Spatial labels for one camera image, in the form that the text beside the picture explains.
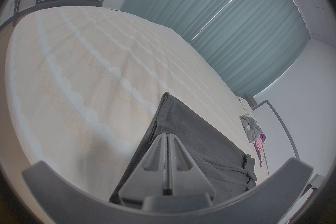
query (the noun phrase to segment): crumpled gray cloth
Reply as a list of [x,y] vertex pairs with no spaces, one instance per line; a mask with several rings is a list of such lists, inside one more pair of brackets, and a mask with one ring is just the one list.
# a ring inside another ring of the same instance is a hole
[[263,131],[257,125],[257,121],[255,121],[254,118],[247,116],[240,116],[239,118],[244,127],[249,142],[253,143],[255,140],[257,140],[259,135],[263,133]]

